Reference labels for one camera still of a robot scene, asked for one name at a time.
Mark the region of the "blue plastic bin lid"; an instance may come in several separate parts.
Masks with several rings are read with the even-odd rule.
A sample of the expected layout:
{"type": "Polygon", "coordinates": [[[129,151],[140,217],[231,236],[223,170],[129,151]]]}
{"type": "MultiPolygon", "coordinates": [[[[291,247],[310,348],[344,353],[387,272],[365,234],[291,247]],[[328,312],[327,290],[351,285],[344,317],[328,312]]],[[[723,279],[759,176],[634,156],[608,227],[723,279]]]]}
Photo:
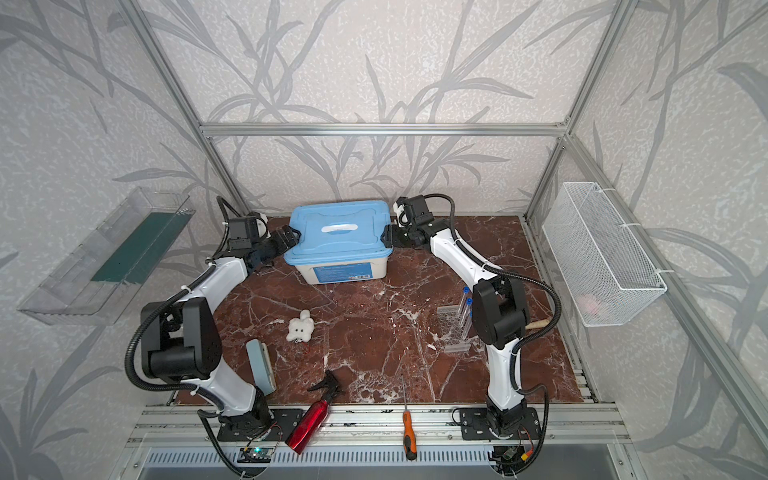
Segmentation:
{"type": "Polygon", "coordinates": [[[390,222],[389,207],[381,200],[298,207],[289,226],[300,233],[300,240],[284,259],[300,266],[387,257],[392,249],[381,236],[390,222]]]}

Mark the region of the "white plastic storage bin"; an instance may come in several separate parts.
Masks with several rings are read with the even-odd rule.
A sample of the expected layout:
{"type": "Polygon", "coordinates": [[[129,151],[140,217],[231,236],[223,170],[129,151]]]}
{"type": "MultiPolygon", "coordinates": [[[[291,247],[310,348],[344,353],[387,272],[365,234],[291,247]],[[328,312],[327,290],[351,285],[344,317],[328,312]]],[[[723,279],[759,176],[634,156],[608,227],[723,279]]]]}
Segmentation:
{"type": "Polygon", "coordinates": [[[298,265],[296,269],[311,285],[377,280],[386,276],[387,257],[376,259],[298,265]]]}

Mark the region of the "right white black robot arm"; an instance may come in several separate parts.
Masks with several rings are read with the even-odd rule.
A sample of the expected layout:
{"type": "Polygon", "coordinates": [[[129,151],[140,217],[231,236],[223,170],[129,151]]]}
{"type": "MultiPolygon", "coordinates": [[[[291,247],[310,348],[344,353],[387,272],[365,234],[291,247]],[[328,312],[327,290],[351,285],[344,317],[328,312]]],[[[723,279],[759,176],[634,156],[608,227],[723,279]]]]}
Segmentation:
{"type": "Polygon", "coordinates": [[[519,423],[527,409],[531,389],[521,386],[521,350],[547,335],[559,322],[562,301],[548,284],[506,271],[483,257],[459,234],[455,202],[445,194],[400,197],[393,206],[395,220],[385,228],[382,240],[394,248],[423,248],[456,273],[472,295],[473,328],[486,345],[490,373],[487,393],[489,424],[504,436],[519,423]],[[552,302],[552,319],[534,333],[526,290],[528,283],[543,290],[552,302]]]}

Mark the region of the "blue capped test tube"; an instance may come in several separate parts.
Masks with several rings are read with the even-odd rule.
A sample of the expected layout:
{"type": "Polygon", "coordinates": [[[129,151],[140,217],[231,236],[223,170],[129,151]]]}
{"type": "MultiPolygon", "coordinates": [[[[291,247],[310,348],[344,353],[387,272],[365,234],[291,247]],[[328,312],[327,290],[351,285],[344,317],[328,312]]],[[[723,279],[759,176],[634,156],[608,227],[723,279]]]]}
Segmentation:
{"type": "Polygon", "coordinates": [[[463,335],[467,335],[472,324],[472,302],[471,298],[467,299],[464,303],[463,309],[460,315],[460,325],[463,335]]]}
{"type": "Polygon", "coordinates": [[[470,288],[468,286],[464,286],[462,290],[462,296],[460,298],[460,303],[456,311],[456,316],[459,320],[463,319],[465,316],[467,301],[469,299],[470,299],[470,288]]]}

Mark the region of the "clear test tube rack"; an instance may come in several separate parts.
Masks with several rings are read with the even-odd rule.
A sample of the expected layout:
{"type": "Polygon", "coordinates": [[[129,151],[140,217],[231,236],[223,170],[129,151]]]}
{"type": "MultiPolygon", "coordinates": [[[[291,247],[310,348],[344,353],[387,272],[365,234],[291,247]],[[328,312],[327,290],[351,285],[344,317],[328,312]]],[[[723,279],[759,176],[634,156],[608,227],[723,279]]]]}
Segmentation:
{"type": "Polygon", "coordinates": [[[437,308],[438,340],[446,353],[465,353],[471,340],[471,315],[466,312],[468,305],[450,305],[437,308]]]}

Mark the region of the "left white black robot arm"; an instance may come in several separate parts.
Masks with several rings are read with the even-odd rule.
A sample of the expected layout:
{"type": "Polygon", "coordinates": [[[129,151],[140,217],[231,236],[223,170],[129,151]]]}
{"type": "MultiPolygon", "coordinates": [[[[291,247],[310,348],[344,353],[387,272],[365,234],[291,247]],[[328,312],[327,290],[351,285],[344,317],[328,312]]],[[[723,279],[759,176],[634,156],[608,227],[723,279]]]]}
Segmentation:
{"type": "Polygon", "coordinates": [[[258,214],[227,219],[206,270],[167,300],[143,308],[124,358],[126,376],[135,387],[193,392],[216,407],[223,423],[272,425],[265,394],[223,359],[214,319],[235,287],[299,244],[301,233],[295,228],[261,231],[265,225],[258,214]]]}

